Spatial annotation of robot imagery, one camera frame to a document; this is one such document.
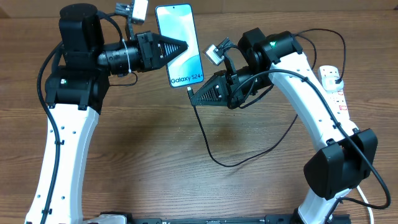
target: table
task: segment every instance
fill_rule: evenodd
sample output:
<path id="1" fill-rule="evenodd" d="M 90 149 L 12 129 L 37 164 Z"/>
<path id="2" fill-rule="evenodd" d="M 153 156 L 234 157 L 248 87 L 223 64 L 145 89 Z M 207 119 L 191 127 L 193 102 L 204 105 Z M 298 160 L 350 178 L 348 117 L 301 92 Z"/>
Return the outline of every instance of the table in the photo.
<path id="1" fill-rule="evenodd" d="M 361 129 L 372 128 L 377 134 L 374 165 L 392 195 L 390 208 L 374 212 L 378 223 L 396 223 L 398 218 L 397 20 L 397 11 L 195 16 L 201 49 L 225 37 L 237 43 L 243 32 L 255 27 L 265 35 L 321 27 L 345 37 L 350 115 Z M 102 24 L 106 42 L 117 41 L 114 27 Z M 136 28 L 145 30 L 157 31 L 154 17 Z M 343 51 L 336 35 L 305 35 L 318 49 L 315 70 L 320 65 L 341 69 Z M 57 18 L 0 20 L 0 223 L 22 223 L 35 194 L 47 131 L 35 83 L 42 62 L 59 41 Z M 299 41 L 312 62 L 312 47 Z M 238 53 L 232 57 L 237 68 L 244 65 Z M 206 79 L 224 69 L 203 55 L 202 60 Z M 237 168 L 220 167 L 207 154 L 186 89 L 171 89 L 165 68 L 138 75 L 136 86 L 112 87 L 104 100 L 86 165 L 85 218 L 106 210 L 132 212 L 135 218 L 261 217 L 292 213 L 303 202 L 308 190 L 303 166 L 314 150 L 301 121 L 271 153 Z M 127 83 L 133 77 L 110 80 Z M 271 147 L 295 116 L 276 88 L 245 110 L 207 106 L 198 111 L 215 157 L 226 164 Z M 373 175 L 361 186 L 370 202 L 384 203 Z M 350 196 L 359 198 L 355 190 Z M 350 202 L 336 213 L 349 213 L 353 223 L 368 221 L 367 210 Z"/>

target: phone frame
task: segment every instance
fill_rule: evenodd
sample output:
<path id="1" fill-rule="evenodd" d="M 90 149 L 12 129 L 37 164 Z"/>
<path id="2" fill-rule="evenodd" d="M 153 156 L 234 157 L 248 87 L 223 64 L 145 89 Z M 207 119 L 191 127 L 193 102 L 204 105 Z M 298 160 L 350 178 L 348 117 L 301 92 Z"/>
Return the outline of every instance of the phone frame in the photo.
<path id="1" fill-rule="evenodd" d="M 201 83 L 201 82 L 205 81 L 205 72 L 203 71 L 203 65 L 202 65 L 202 63 L 201 63 L 201 55 L 200 55 L 200 48 L 199 48 L 199 40 L 198 40 L 198 34 L 197 34 L 197 27 L 196 27 L 196 24 L 195 24 L 195 17 L 193 16 L 193 9 L 192 9 L 191 4 L 189 4 L 189 3 L 182 3 L 182 4 L 167 4 L 167 5 L 156 6 L 156 8 L 155 8 L 155 17 L 156 17 L 157 29 L 159 30 L 159 34 L 162 35 L 162 33 L 161 33 L 161 31 L 160 31 L 160 26 L 159 26 L 159 20 L 158 20 L 158 17 L 157 17 L 157 8 L 158 8 L 158 7 L 165 7 L 165 6 L 182 6 L 182 5 L 189 5 L 190 8 L 191 8 L 192 20 L 193 20 L 193 28 L 195 29 L 195 37 L 197 38 L 197 46 L 198 46 L 198 52 L 199 52 L 199 61 L 200 61 L 201 71 L 202 71 L 202 73 L 203 73 L 203 74 L 202 74 L 202 75 L 203 75 L 203 80 L 200 81 L 200 82 L 197 82 L 197 83 L 189 83 L 189 84 L 186 84 L 186 85 L 172 86 L 172 81 L 171 81 L 171 79 L 170 79 L 170 73 L 169 73 L 169 65 L 168 65 L 168 63 L 167 63 L 167 64 L 166 64 L 167 78 L 169 79 L 169 85 L 170 85 L 172 88 L 180 88 L 180 87 L 184 87 L 184 86 L 195 85 L 195 84 L 198 84 L 198 83 Z"/>

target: blue screen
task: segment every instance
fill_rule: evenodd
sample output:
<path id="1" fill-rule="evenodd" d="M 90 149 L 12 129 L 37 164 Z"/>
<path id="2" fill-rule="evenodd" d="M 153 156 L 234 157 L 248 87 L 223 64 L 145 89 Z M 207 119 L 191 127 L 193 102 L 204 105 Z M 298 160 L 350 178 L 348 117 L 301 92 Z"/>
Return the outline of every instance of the blue screen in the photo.
<path id="1" fill-rule="evenodd" d="M 159 6 L 156 8 L 157 22 L 161 35 L 184 40 L 188 49 L 167 64 L 170 85 L 178 87 L 199 83 L 204 80 L 201 67 L 197 35 L 189 4 Z"/>

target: robotic arm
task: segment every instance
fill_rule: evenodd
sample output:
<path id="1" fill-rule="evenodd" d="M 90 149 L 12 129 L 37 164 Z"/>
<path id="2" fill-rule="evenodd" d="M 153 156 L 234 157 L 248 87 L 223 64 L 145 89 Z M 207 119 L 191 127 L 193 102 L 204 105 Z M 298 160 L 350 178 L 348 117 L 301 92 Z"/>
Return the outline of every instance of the robotic arm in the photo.
<path id="1" fill-rule="evenodd" d="M 148 72 L 162 68 L 188 47 L 186 42 L 149 31 L 134 35 L 132 23 L 144 22 L 146 8 L 146 0 L 135 0 L 132 4 L 117 4 L 115 14 L 110 15 L 98 11 L 91 4 L 73 4 L 60 11 L 62 43 L 55 49 L 58 57 L 55 57 L 52 74 L 45 83 L 45 102 L 51 115 L 47 143 L 39 184 L 25 218 L 26 224 L 127 222 L 123 215 L 103 215 L 96 220 L 82 222 L 81 189 L 88 146 L 109 88 L 110 74 L 122 77 L 132 71 Z M 105 18 L 115 25 L 110 18 L 113 15 L 126 17 L 128 41 L 122 39 L 116 25 L 121 41 L 105 45 L 100 19 Z M 60 52 L 65 66 L 57 65 Z M 57 130 L 50 117 L 54 119 Z M 59 132 L 59 141 L 54 135 L 56 131 Z"/>
<path id="2" fill-rule="evenodd" d="M 216 72 L 195 94 L 188 88 L 192 106 L 219 105 L 234 109 L 257 90 L 277 86 L 308 129 L 317 152 L 304 167 L 310 186 L 304 203 L 285 219 L 286 222 L 277 223 L 324 223 L 336 200 L 358 186 L 371 171 L 339 128 L 360 147 L 370 163 L 373 163 L 376 153 L 376 135 L 371 129 L 359 131 L 349 116 L 340 113 L 339 107 L 313 74 L 300 44 L 290 32 L 268 37 L 258 28 L 245 32 L 238 48 L 249 66 L 239 70 L 235 70 L 225 54 L 225 49 L 230 46 L 234 45 L 226 39 L 219 46 L 212 45 L 205 50 L 206 56 L 215 65 L 225 60 L 226 70 Z M 336 127 L 333 116 L 340 127 Z M 330 221 L 347 223 L 349 218 L 330 217 Z"/>

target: white power adapter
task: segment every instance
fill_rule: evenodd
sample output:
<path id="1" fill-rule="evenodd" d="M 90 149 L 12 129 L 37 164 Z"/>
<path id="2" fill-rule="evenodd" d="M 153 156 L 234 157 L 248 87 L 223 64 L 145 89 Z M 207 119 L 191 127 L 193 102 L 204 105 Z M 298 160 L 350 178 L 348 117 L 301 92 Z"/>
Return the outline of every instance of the white power adapter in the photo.
<path id="1" fill-rule="evenodd" d="M 336 83 L 336 80 L 340 78 L 338 69 L 331 65 L 321 66 L 318 69 L 318 77 L 328 96 L 334 102 L 337 113 L 349 119 L 347 102 L 343 92 L 344 81 Z"/>

